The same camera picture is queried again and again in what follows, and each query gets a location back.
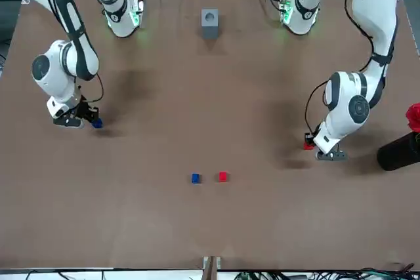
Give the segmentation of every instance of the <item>green light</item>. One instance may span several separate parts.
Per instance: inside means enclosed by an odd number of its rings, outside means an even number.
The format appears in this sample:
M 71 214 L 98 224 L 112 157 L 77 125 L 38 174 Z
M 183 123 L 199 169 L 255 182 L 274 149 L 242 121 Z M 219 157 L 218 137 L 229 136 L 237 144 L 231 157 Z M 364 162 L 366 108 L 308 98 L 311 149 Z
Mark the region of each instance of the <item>green light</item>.
M 131 12 L 130 17 L 131 17 L 131 20 L 133 21 L 134 26 L 138 26 L 140 24 L 140 19 L 137 13 Z

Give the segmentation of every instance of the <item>red object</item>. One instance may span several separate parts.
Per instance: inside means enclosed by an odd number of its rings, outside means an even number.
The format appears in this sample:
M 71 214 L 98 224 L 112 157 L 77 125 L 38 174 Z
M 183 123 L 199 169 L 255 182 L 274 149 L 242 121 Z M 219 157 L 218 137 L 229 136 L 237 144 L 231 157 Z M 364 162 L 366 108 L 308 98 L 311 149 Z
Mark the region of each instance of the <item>red object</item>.
M 310 151 L 315 148 L 315 144 L 309 144 L 307 142 L 303 143 L 303 149 L 306 151 Z
M 219 172 L 219 182 L 225 182 L 228 180 L 227 172 Z
M 414 132 L 420 132 L 420 103 L 411 105 L 406 113 L 406 117 L 408 119 L 408 127 Z

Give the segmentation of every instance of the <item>blue cube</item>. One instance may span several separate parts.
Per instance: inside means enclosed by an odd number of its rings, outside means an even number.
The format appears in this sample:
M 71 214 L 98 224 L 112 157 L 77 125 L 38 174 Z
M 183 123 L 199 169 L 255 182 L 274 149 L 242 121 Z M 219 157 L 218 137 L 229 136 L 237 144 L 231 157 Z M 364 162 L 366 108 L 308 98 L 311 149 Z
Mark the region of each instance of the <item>blue cube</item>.
M 193 183 L 193 184 L 199 184 L 200 183 L 200 174 L 198 174 L 198 173 L 192 173 L 191 183 Z

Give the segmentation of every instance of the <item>small cube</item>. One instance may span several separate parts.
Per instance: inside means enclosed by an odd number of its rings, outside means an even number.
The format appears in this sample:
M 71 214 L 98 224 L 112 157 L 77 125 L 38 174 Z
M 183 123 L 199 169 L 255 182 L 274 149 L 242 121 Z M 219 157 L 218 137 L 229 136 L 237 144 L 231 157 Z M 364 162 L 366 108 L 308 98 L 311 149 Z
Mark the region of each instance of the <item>small cube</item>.
M 219 11 L 217 9 L 201 10 L 201 29 L 204 39 L 216 39 L 219 35 Z
M 200 183 L 200 174 L 198 174 L 198 173 L 192 173 L 191 183 L 193 183 L 193 184 L 199 184 Z
M 219 182 L 225 182 L 228 180 L 227 172 L 219 172 Z

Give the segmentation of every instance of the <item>red cube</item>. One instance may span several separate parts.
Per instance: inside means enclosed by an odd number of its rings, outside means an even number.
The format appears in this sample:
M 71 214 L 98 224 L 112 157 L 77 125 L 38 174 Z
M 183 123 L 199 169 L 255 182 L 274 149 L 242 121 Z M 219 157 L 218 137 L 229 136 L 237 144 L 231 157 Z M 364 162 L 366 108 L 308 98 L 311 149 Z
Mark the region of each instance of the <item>red cube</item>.
M 228 180 L 227 172 L 219 172 L 219 182 L 225 182 Z

